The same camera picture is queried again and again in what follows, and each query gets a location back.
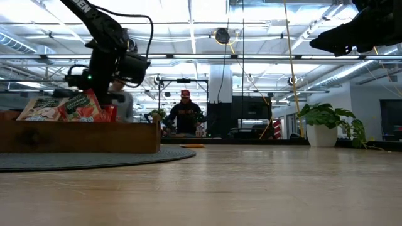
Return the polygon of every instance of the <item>wooden box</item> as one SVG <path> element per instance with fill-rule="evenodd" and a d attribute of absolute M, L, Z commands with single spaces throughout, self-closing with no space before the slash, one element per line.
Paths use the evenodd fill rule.
<path fill-rule="evenodd" d="M 0 121 L 0 153 L 157 153 L 154 123 Z"/>

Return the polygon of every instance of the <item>black robotic arm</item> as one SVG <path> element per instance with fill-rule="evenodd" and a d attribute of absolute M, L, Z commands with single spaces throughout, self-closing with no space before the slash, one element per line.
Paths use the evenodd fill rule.
<path fill-rule="evenodd" d="M 353 47 L 359 53 L 375 46 L 402 42 L 402 0 L 352 0 L 359 10 L 349 23 L 323 32 L 310 46 L 333 53 L 336 57 L 349 54 Z"/>
<path fill-rule="evenodd" d="M 127 52 L 129 46 L 127 29 L 122 28 L 117 21 L 99 10 L 106 11 L 106 9 L 87 0 L 61 0 L 61 2 L 82 20 L 94 38 L 85 45 L 92 49 L 88 69 L 85 69 L 81 76 L 67 75 L 65 80 L 68 85 L 77 86 L 82 90 L 93 89 L 101 104 L 110 104 L 111 98 L 107 91 L 113 80 L 140 85 L 149 63 L 146 57 Z"/>

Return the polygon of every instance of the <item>snack bag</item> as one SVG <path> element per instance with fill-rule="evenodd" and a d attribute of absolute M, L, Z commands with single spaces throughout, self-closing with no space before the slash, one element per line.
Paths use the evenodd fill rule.
<path fill-rule="evenodd" d="M 117 107 L 115 105 L 103 105 L 101 107 L 102 107 L 104 122 L 115 122 L 116 114 L 117 114 Z"/>
<path fill-rule="evenodd" d="M 58 108 L 66 103 L 68 98 L 35 97 L 26 105 L 17 118 L 18 121 L 58 121 Z"/>
<path fill-rule="evenodd" d="M 67 122 L 103 122 L 102 109 L 92 90 L 71 98 L 59 111 Z"/>

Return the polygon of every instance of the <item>white pot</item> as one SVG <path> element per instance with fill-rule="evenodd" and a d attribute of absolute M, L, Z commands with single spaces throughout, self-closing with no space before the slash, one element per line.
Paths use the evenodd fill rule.
<path fill-rule="evenodd" d="M 338 129 L 328 129 L 325 125 L 307 125 L 308 142 L 313 147 L 334 147 L 337 142 Z"/>

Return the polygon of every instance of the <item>round rug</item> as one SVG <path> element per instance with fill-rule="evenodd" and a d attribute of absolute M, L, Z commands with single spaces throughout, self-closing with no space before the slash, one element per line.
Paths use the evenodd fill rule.
<path fill-rule="evenodd" d="M 79 170 L 161 163 L 195 156 L 184 148 L 161 147 L 155 154 L 0 153 L 0 172 Z"/>

